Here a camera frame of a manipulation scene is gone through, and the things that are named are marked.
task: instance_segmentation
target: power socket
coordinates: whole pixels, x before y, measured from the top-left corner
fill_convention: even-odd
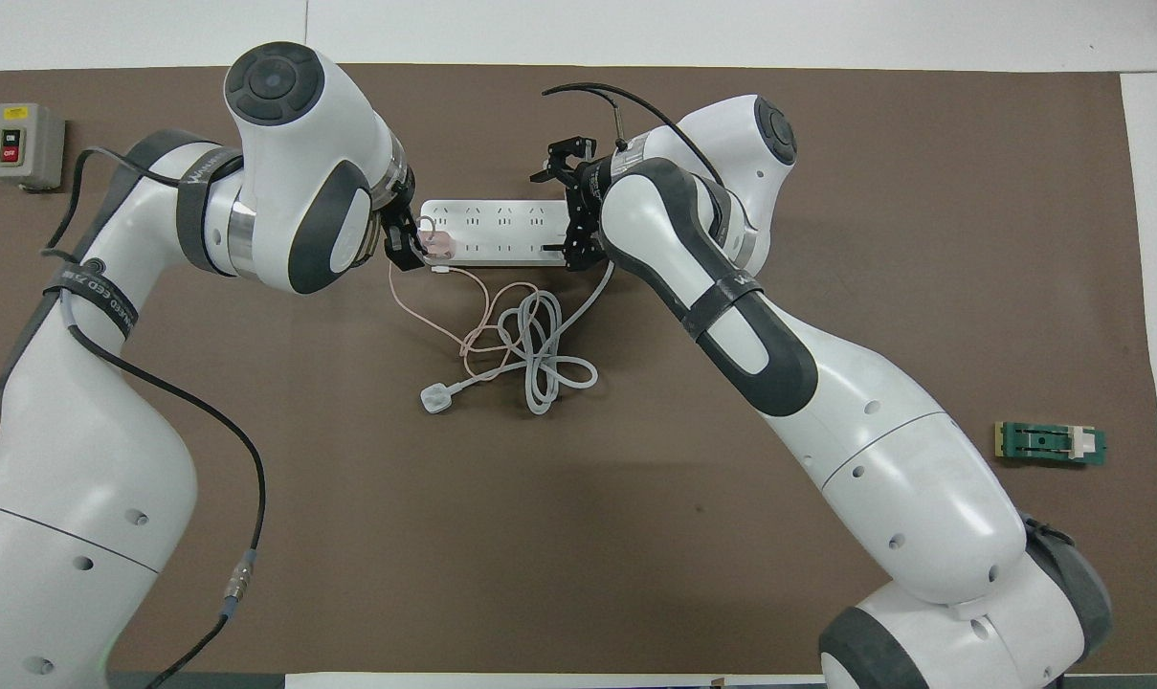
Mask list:
[[[441,200],[421,205],[420,238],[425,262],[430,266],[563,266],[561,246],[567,227],[565,201]]]

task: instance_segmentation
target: gray switch box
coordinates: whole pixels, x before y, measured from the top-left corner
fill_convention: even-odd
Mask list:
[[[66,124],[44,105],[0,103],[0,179],[28,191],[58,187]]]

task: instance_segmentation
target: plug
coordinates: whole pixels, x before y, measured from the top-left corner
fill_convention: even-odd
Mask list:
[[[455,258],[455,242],[448,231],[429,230],[419,232],[421,247],[430,259],[448,260]]]
[[[451,388],[444,384],[435,383],[421,390],[421,405],[429,414],[437,414],[451,406]]]

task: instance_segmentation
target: power plug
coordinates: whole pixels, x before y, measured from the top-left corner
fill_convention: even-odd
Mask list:
[[[429,412],[429,414],[437,414],[441,410],[449,409],[451,406],[451,388],[443,383],[429,385],[429,387],[421,390],[421,405],[425,406],[425,410]]]

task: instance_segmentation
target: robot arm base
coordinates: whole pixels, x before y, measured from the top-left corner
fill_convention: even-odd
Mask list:
[[[987,598],[941,606],[890,583],[838,615],[819,644],[828,688],[1040,689],[1098,649],[1112,616],[1093,568],[1026,526],[1025,557]]]

